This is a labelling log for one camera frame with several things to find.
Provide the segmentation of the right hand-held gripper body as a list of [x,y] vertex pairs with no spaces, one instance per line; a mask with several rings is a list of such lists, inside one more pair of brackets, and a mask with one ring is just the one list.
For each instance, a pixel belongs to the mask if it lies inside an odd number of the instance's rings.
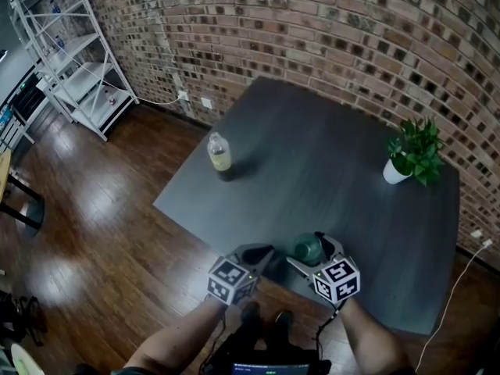
[[305,277],[308,288],[325,302],[341,303],[360,292],[360,272],[352,259],[319,263],[319,270]]

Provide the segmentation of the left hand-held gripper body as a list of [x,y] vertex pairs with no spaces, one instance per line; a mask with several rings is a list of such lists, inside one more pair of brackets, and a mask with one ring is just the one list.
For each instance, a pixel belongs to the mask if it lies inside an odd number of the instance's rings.
[[236,305],[255,289],[259,267],[232,254],[220,258],[208,275],[207,292],[225,305]]

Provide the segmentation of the green glass cup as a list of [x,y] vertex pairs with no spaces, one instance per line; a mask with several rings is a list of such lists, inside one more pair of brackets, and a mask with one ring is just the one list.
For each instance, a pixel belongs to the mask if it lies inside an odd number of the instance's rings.
[[322,261],[323,246],[314,233],[303,233],[296,237],[292,257],[308,265],[315,266]]

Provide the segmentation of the person's right forearm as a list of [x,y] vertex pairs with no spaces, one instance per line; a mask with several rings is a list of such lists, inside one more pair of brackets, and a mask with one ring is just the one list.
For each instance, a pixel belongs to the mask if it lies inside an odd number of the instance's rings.
[[340,317],[362,375],[416,375],[402,343],[354,298]]

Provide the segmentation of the person's left forearm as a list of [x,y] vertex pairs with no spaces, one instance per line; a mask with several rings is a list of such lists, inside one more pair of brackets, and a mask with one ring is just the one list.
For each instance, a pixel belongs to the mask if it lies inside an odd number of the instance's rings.
[[208,297],[186,316],[148,337],[125,364],[147,375],[180,375],[198,356],[227,311]]

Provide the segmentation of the bottle with yellow liquid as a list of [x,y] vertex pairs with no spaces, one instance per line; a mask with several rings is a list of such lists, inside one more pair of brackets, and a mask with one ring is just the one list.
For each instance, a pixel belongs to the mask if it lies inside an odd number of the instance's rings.
[[229,142],[218,132],[212,132],[209,135],[207,152],[219,178],[225,181],[231,180],[233,173]]

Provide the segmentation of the person's right black shoe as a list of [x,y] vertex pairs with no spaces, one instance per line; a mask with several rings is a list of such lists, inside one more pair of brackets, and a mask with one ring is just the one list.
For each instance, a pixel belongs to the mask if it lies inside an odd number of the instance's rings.
[[277,333],[289,335],[294,324],[295,316],[290,310],[282,310],[274,320],[273,330]]

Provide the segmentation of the dark grey table white legs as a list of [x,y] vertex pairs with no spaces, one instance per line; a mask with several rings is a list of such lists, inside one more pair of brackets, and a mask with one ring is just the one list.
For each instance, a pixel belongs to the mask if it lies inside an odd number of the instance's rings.
[[226,255],[273,245],[266,277],[319,305],[286,255],[320,231],[339,241],[361,272],[358,300],[385,326],[430,334],[445,303],[459,225],[459,174],[437,182],[383,176],[393,129],[291,84],[257,78],[214,128],[233,159],[221,179],[202,142],[155,207]]

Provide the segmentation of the green plant in white pot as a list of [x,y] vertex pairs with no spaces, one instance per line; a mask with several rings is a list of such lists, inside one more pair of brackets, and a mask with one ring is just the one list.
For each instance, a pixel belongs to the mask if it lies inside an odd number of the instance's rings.
[[424,187],[435,182],[444,165],[440,157],[443,145],[433,119],[402,121],[398,136],[388,142],[384,179],[389,184],[398,184],[414,177]]

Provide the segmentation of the black chest-worn screen device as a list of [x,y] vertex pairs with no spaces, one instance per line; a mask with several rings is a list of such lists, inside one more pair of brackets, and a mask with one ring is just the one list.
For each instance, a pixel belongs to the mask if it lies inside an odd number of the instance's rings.
[[332,362],[320,359],[315,350],[271,352],[255,350],[234,355],[227,375],[328,375]]

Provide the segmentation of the black office chair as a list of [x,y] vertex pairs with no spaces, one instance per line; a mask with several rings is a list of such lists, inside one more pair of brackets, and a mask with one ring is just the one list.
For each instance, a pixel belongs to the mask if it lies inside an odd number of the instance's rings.
[[44,343],[36,333],[47,332],[45,317],[35,296],[14,298],[0,291],[0,341],[21,342],[27,335],[37,347]]

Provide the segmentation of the white metal shelf rack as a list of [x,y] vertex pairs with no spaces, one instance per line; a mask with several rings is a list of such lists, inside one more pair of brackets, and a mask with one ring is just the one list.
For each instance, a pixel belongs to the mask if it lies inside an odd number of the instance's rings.
[[[74,123],[103,141],[116,121],[138,102],[105,39],[89,0],[8,0],[9,18],[40,79],[70,111]],[[59,35],[62,50],[55,42]],[[115,98],[116,104],[109,103]]]

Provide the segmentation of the small white side table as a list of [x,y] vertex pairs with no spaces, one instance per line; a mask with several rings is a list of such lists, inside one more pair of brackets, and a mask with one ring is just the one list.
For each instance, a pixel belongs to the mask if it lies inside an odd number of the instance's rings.
[[49,100],[49,102],[52,104],[52,106],[61,114],[64,115],[64,117],[70,122],[73,123],[73,117],[70,115],[70,111],[68,108],[62,104],[57,97],[55,97],[54,93],[52,92],[52,87],[48,84],[48,82],[42,77],[36,87],[43,92],[45,97]]

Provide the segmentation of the black metal railing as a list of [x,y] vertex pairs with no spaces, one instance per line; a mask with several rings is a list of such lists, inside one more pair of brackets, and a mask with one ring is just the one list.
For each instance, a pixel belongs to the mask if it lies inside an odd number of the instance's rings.
[[39,80],[38,71],[32,66],[31,71],[26,72],[6,100],[8,106],[26,120],[45,98],[45,94],[37,88]]

